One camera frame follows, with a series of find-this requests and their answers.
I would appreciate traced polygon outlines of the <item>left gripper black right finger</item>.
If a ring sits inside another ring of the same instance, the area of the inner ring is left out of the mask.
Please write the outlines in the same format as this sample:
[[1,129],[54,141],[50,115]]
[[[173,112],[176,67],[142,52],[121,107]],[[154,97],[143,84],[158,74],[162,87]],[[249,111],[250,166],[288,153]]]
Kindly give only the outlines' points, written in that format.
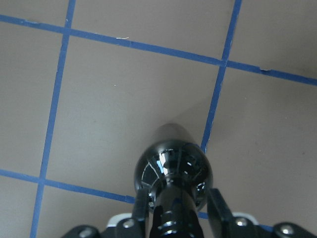
[[217,188],[210,188],[207,197],[208,219],[210,222],[230,222],[231,210]]

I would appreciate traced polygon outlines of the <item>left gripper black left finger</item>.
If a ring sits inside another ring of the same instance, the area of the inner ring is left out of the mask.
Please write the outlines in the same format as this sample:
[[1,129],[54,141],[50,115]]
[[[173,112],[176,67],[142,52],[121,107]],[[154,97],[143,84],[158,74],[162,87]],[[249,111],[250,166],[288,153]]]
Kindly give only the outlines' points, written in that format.
[[132,218],[137,221],[145,221],[149,215],[149,192],[146,188],[137,191],[132,211]]

